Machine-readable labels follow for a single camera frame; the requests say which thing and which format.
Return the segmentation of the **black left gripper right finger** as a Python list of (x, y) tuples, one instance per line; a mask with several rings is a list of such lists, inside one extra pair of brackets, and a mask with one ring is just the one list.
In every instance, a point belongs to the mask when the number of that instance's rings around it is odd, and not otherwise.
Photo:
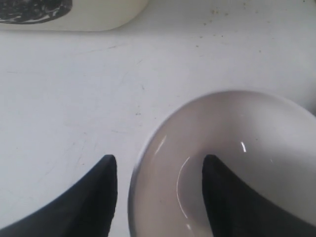
[(315, 226), (270, 202), (217, 156), (202, 165), (202, 196), (215, 237), (314, 237)]

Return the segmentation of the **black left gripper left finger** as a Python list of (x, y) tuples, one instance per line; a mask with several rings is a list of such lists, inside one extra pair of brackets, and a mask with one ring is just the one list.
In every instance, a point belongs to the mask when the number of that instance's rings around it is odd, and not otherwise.
[(1, 229), (2, 237), (107, 237), (117, 204), (117, 161), (103, 156), (61, 196)]

